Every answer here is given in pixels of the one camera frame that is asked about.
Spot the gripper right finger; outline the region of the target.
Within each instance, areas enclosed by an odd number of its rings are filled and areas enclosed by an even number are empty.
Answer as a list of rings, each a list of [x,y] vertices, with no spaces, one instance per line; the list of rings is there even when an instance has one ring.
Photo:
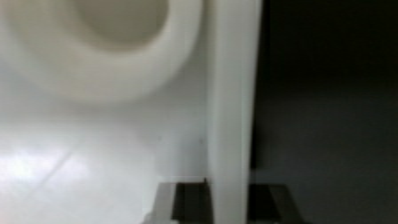
[[[308,224],[286,185],[249,186],[247,219],[249,224]]]

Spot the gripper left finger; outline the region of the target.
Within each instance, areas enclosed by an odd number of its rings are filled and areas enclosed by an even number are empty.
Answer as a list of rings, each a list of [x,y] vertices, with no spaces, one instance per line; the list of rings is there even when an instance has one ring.
[[[208,185],[162,183],[155,205],[141,224],[208,224]]]

